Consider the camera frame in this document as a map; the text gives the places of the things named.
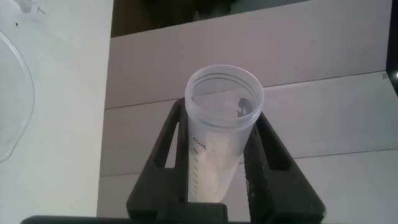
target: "white surface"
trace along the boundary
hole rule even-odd
[[[112,6],[44,1],[45,15],[0,2],[0,29],[25,58],[35,85],[32,120],[0,164],[0,223],[96,215]]]
[[[296,159],[326,206],[323,223],[396,223],[398,150]],[[101,177],[98,216],[127,217],[126,201],[139,174]],[[240,164],[226,197],[229,221],[250,220],[244,165]]]
[[[398,149],[398,98],[383,74],[268,87],[263,112],[292,157]]]
[[[312,0],[116,37],[106,107],[180,98],[207,65],[263,86],[381,71],[390,13],[391,0]]]
[[[263,112],[293,157],[398,149],[398,98],[382,74],[267,87]],[[101,175],[140,172],[174,102],[106,110]]]
[[[397,223],[398,150],[296,159],[326,206],[324,223]]]

